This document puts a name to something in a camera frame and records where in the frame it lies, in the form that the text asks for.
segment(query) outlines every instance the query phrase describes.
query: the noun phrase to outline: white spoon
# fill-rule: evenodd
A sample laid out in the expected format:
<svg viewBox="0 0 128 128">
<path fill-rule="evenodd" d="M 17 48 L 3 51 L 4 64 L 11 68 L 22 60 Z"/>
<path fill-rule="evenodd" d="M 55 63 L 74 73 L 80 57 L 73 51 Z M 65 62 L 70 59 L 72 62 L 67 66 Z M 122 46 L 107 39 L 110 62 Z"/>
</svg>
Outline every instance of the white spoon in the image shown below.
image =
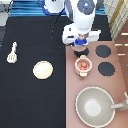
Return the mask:
<svg viewBox="0 0 128 128">
<path fill-rule="evenodd" d="M 17 43 L 16 42 L 14 42 L 13 43 L 13 46 L 12 46 L 12 51 L 11 51 L 11 53 L 8 55 L 8 57 L 7 57 L 7 61 L 9 62 L 9 63 L 15 63 L 16 61 L 17 61 L 17 55 L 15 54 L 15 52 L 16 52 L 16 47 L 17 47 Z"/>
</svg>

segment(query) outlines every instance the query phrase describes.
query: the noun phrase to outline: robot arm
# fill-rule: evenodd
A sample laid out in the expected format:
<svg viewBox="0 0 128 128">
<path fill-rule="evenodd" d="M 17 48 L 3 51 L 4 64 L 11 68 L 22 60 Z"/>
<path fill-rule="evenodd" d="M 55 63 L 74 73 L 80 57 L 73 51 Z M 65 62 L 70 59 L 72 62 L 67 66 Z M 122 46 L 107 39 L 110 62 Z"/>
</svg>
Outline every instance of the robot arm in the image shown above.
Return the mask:
<svg viewBox="0 0 128 128">
<path fill-rule="evenodd" d="M 79 36 L 87 35 L 88 42 L 97 41 L 101 30 L 91 31 L 95 11 L 101 7 L 104 0 L 45 0 L 45 6 L 50 13 L 59 13 L 63 8 L 67 17 L 73 21 L 64 27 L 62 40 L 64 44 L 75 43 Z"/>
</svg>

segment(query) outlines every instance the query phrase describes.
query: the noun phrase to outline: cable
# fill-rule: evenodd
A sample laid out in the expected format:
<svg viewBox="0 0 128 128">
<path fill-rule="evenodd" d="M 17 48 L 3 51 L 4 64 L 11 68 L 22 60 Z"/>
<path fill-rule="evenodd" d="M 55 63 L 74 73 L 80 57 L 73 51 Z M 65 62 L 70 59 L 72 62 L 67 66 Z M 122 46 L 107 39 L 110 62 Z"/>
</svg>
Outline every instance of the cable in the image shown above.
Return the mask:
<svg viewBox="0 0 128 128">
<path fill-rule="evenodd" d="M 9 13 L 9 10 L 10 10 L 9 8 L 10 8 L 10 5 L 11 5 L 12 2 L 13 2 L 13 0 L 11 0 L 11 2 L 9 3 L 7 13 Z"/>
<path fill-rule="evenodd" d="M 0 13 L 2 13 L 2 12 L 7 12 L 7 14 L 9 15 L 9 10 L 10 10 L 9 8 L 10 8 L 10 5 L 11 5 L 12 1 L 13 1 L 13 0 L 11 0 L 11 2 L 9 3 L 8 9 L 6 9 L 5 4 L 3 4 L 3 2 L 0 1 L 0 3 L 2 3 L 2 5 L 3 5 L 4 8 L 5 8 L 5 10 L 1 11 Z"/>
<path fill-rule="evenodd" d="M 4 6 L 4 10 L 1 11 L 0 13 L 7 11 L 7 10 L 6 10 L 6 7 L 5 7 L 5 4 L 3 4 L 3 2 L 1 2 L 1 1 L 0 1 L 0 3 Z"/>
<path fill-rule="evenodd" d="M 51 44 L 53 46 L 54 49 L 60 49 L 60 48 L 64 48 L 65 46 L 60 46 L 60 47 L 54 47 L 54 44 L 53 44 L 53 33 L 54 33 L 54 29 L 55 29 L 55 26 L 57 24 L 57 21 L 59 19 L 59 17 L 61 16 L 61 13 L 64 11 L 64 9 L 59 13 L 54 25 L 53 25 L 53 28 L 52 28 L 52 34 L 51 34 Z"/>
</svg>

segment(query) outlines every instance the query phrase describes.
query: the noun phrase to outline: bowl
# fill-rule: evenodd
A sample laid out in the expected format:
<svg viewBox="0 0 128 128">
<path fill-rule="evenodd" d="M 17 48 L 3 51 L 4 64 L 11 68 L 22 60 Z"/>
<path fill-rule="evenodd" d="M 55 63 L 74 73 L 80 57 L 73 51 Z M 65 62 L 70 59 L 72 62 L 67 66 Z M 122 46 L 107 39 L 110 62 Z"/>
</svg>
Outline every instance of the bowl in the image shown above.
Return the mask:
<svg viewBox="0 0 128 128">
<path fill-rule="evenodd" d="M 86 70 L 81 70 L 80 69 L 81 62 L 85 62 L 87 64 Z M 79 76 L 81 76 L 81 77 L 87 76 L 90 73 L 91 69 L 92 69 L 92 62 L 85 55 L 81 55 L 80 58 L 78 58 L 76 60 L 76 62 L 75 62 L 75 72 Z"/>
<path fill-rule="evenodd" d="M 76 112 L 88 126 L 100 128 L 107 126 L 114 118 L 112 97 L 99 87 L 87 87 L 76 98 Z"/>
</svg>

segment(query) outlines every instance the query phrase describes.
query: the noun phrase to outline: white plate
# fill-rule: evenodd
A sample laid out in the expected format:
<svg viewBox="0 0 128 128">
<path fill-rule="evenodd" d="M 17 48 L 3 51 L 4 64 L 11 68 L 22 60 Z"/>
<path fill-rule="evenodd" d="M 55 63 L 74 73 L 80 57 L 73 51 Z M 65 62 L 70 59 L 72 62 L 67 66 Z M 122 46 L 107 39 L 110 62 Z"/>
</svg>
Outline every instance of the white plate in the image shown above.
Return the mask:
<svg viewBox="0 0 128 128">
<path fill-rule="evenodd" d="M 33 68 L 33 73 L 38 79 L 46 79 L 51 76 L 52 72 L 53 67 L 48 61 L 40 61 Z"/>
</svg>

